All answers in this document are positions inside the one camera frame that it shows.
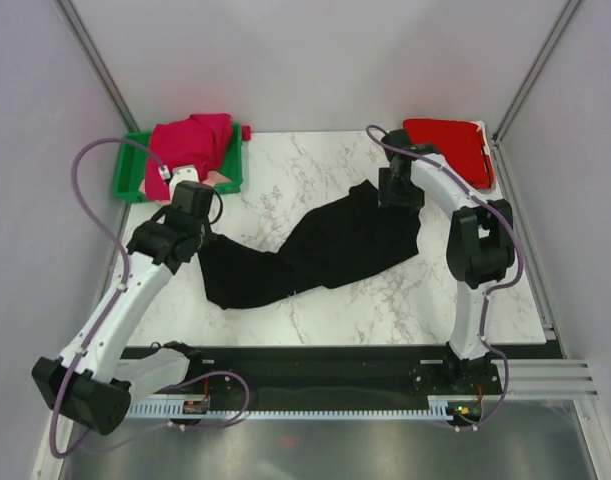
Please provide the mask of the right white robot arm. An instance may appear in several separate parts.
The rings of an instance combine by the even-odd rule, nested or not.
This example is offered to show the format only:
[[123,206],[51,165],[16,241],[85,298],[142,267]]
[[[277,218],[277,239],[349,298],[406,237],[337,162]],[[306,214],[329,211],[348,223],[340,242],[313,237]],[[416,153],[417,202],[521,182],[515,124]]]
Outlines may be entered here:
[[478,194],[431,144],[415,144],[403,129],[378,139],[388,164],[379,171],[378,203],[418,213],[431,199],[450,221],[448,270],[457,283],[456,316],[441,363],[415,367],[413,387],[427,394],[500,390],[498,370],[486,341],[489,295],[507,288],[506,274],[521,266],[511,205]]

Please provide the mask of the magenta t shirt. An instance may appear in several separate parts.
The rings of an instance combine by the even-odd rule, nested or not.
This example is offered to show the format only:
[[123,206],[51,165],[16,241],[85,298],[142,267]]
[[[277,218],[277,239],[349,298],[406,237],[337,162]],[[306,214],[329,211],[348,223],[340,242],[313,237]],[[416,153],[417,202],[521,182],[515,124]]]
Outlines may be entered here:
[[251,127],[246,124],[239,127],[240,132],[236,132],[235,122],[226,113],[192,114],[183,120],[156,125],[148,147],[169,171],[194,166],[202,182],[210,171],[219,172],[223,167],[227,149],[234,141],[251,139]]

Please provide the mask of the black t shirt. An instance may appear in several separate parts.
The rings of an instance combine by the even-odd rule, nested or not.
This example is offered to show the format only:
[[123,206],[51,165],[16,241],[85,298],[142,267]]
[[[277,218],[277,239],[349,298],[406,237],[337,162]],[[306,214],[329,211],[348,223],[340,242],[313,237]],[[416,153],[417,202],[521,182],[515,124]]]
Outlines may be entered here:
[[419,214],[380,208],[377,200],[371,182],[351,187],[306,213],[276,252],[214,236],[198,252],[207,300],[223,310],[258,308],[361,281],[416,256]]

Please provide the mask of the peach pink t shirt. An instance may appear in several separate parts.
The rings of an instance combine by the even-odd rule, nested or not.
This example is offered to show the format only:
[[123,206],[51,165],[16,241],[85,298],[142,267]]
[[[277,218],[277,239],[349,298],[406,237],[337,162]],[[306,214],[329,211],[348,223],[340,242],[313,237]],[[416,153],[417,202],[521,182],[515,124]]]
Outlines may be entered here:
[[[202,181],[202,184],[214,188],[216,185],[224,184],[224,183],[229,183],[229,182],[230,182],[230,179],[225,177],[221,173],[219,173],[217,171],[210,171],[208,173],[206,179]],[[142,181],[140,183],[140,185],[139,185],[139,192],[143,193],[147,197],[148,201],[151,201],[151,198],[146,193],[145,181]],[[171,203],[171,196],[172,196],[172,193],[169,193],[167,200],[156,200],[156,203],[158,203],[160,205],[168,205],[168,204]]]

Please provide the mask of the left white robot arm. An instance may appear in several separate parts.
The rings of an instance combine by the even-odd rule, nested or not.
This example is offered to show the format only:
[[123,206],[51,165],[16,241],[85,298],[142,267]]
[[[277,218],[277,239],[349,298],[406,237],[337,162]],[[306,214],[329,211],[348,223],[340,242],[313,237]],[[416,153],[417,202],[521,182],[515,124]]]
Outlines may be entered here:
[[134,363],[121,359],[149,305],[181,266],[212,239],[209,213],[218,195],[184,180],[170,204],[138,226],[122,273],[79,334],[54,359],[41,357],[31,375],[53,413],[100,435],[113,432],[128,409],[175,386],[193,393],[204,382],[197,350],[170,342]]

